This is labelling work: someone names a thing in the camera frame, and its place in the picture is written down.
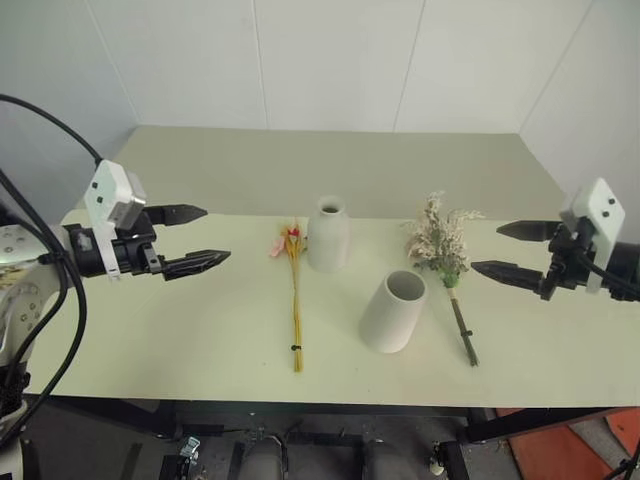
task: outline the white tabletop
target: white tabletop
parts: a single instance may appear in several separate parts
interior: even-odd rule
[[[410,267],[399,220],[354,219],[349,265],[320,274],[302,264],[305,369],[293,372],[291,276],[267,255],[277,217],[209,215],[158,228],[168,258],[203,248],[232,256],[201,275],[164,282],[125,276],[85,281],[89,321],[61,395],[431,406],[622,406],[640,404],[640,305],[556,292],[551,302],[475,272],[458,289],[480,366],[469,366],[444,288],[425,275],[428,306],[409,345],[385,355],[359,339],[368,299],[389,271]],[[86,221],[72,212],[65,223]],[[540,244],[467,226],[473,260],[501,259],[546,270]],[[46,384],[75,329],[75,295],[48,326],[29,370],[30,392]]]

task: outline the white wall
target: white wall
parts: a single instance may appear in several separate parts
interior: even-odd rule
[[[606,173],[633,203],[637,3],[5,1],[0,91],[106,156],[138,124],[521,132],[567,191]],[[0,116],[0,165],[56,220],[86,184],[88,156],[25,112]]]
[[[597,0],[576,31],[521,136],[567,193],[604,177],[640,241],[640,2]]]

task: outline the white ceramic vase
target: white ceramic vase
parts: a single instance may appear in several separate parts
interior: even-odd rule
[[[347,264],[351,237],[344,201],[322,197],[307,226],[307,258],[319,272],[336,272]]]
[[[409,343],[426,297],[422,277],[406,270],[390,273],[365,310],[360,336],[378,352],[402,350]]]

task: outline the pink flower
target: pink flower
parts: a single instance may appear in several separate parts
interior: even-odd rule
[[[278,255],[280,255],[280,252],[282,252],[284,250],[284,237],[281,235],[278,238],[276,238],[276,240],[273,242],[273,247],[271,248],[271,253],[269,253],[269,255],[271,255],[272,257],[277,257]]]

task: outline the white dried flower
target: white dried flower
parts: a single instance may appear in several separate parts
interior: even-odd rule
[[[444,284],[453,288],[460,274],[469,270],[463,222],[484,217],[480,212],[466,210],[452,210],[446,217],[441,217],[443,194],[429,194],[424,210],[415,221],[409,223],[407,253],[416,260],[417,266],[437,271]]]

